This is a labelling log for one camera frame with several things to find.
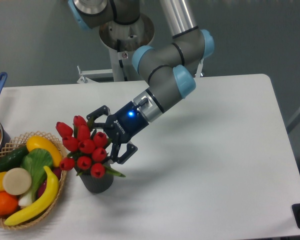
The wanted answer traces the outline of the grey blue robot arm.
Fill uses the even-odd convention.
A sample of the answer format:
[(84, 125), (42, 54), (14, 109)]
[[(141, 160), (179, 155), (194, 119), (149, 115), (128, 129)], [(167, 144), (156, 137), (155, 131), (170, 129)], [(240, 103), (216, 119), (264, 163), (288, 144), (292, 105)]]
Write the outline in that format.
[(140, 77), (148, 88), (116, 113), (102, 106), (87, 118), (112, 140), (107, 163), (125, 163), (136, 151), (131, 138), (188, 96), (201, 75), (202, 62), (215, 49), (214, 39), (199, 29), (186, 0), (162, 0), (172, 43), (151, 47), (152, 21), (140, 11), (138, 0), (70, 0), (72, 14), (83, 29), (99, 28), (112, 54), (116, 80)]

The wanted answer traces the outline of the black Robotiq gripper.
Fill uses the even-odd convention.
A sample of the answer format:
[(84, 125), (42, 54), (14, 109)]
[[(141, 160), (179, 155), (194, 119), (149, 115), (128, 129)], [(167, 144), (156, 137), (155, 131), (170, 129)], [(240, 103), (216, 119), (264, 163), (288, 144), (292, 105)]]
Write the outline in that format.
[[(95, 122), (101, 116), (108, 116), (106, 122)], [(109, 158), (120, 165), (138, 151), (138, 147), (129, 142), (131, 138), (149, 125), (132, 101), (111, 115), (110, 109), (103, 105), (88, 114), (86, 119), (90, 130), (103, 129), (113, 140)], [(121, 152), (121, 144), (126, 144), (125, 152)]]

